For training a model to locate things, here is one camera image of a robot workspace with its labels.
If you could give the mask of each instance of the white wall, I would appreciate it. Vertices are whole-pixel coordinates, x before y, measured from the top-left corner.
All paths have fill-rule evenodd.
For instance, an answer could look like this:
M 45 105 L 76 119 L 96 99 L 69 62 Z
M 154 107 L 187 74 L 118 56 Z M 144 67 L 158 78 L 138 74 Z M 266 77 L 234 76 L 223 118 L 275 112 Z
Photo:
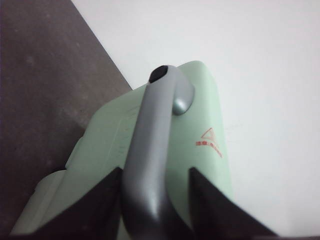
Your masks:
M 235 202 L 320 235 L 320 1 L 73 0 L 132 88 L 201 60 L 219 87 Z

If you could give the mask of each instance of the mint green case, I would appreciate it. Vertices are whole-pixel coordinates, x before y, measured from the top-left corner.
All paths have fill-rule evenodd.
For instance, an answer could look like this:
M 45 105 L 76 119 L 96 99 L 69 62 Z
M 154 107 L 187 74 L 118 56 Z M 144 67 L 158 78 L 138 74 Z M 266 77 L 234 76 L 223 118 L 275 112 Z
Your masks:
M 179 68 L 194 85 L 195 95 L 186 113 L 172 116 L 166 186 L 178 214 L 190 225 L 189 168 L 196 167 L 229 198 L 232 190 L 216 83 L 200 61 Z M 37 184 L 12 235 L 34 232 L 79 200 L 115 167 L 124 167 L 145 87 L 108 102 L 94 114 L 66 170 L 54 172 Z M 117 239 L 128 238 L 121 222 Z

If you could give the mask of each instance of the plastic handle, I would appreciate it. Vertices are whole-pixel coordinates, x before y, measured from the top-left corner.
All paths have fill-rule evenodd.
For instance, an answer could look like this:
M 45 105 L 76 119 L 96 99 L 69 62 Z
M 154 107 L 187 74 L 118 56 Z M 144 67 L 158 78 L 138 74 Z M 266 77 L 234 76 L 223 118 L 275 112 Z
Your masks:
M 185 113 L 194 95 L 177 67 L 161 66 L 150 75 L 122 176 L 122 216 L 135 240 L 193 239 L 169 199 L 166 163 L 172 113 Z

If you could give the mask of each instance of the dark floor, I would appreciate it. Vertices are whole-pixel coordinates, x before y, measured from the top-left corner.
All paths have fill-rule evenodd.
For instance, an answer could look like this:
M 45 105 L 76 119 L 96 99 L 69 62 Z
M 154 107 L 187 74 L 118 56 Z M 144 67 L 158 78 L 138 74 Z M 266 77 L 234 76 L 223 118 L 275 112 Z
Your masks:
M 37 182 L 67 161 L 93 113 L 131 89 L 70 0 L 6 0 L 0 9 L 5 235 Z

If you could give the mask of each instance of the black rubber cap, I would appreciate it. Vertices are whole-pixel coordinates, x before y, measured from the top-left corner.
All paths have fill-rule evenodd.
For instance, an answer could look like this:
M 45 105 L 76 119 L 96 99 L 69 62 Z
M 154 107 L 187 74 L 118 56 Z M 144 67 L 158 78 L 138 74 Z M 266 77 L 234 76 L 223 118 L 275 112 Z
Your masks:
M 155 70 L 152 71 L 149 77 L 149 82 L 152 84 L 158 79 L 162 78 L 164 75 L 166 75 L 168 72 L 168 66 L 162 65 L 160 67 L 157 67 Z

